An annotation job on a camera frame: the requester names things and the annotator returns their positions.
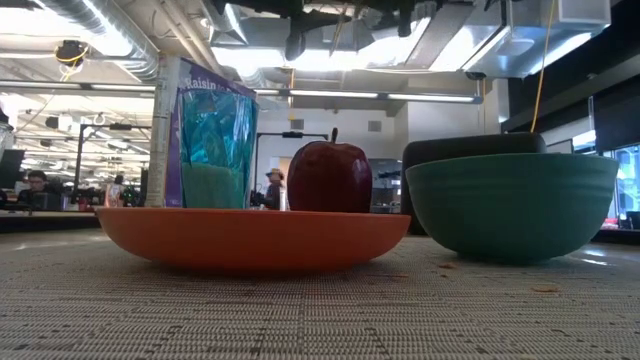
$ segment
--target window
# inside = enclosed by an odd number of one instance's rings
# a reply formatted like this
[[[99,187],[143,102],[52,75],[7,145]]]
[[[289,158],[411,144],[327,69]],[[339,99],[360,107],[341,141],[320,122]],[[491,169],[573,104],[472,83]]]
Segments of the window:
[[[627,212],[640,211],[640,147],[615,150],[614,157],[620,163],[616,180],[618,214],[626,219]]]

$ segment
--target apple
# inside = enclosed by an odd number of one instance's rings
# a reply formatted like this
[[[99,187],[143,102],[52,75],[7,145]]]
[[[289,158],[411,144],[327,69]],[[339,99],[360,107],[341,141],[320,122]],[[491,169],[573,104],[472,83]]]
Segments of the apple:
[[[364,151],[351,144],[314,141],[300,148],[289,165],[289,207],[295,211],[368,213],[373,175]]]

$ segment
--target gray carpet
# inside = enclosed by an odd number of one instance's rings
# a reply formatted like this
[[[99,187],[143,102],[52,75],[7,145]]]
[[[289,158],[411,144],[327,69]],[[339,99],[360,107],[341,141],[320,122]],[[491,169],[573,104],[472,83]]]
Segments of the gray carpet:
[[[0,359],[640,359],[640,268],[600,259],[482,265],[408,238],[352,271],[244,279],[23,247],[0,253]]]

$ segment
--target teal bowl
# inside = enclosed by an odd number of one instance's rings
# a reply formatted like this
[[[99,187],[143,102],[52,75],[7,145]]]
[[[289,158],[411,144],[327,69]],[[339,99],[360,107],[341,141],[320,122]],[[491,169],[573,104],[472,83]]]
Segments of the teal bowl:
[[[510,263],[547,260],[587,244],[613,197],[615,160],[505,154],[407,169],[416,215],[440,245]]]

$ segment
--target blue plastic cup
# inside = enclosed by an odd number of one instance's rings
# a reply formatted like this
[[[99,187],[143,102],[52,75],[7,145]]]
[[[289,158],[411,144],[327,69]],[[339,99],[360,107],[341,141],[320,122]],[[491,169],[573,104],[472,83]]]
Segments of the blue plastic cup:
[[[181,96],[181,115],[184,207],[248,208],[256,102],[230,92],[190,90]]]

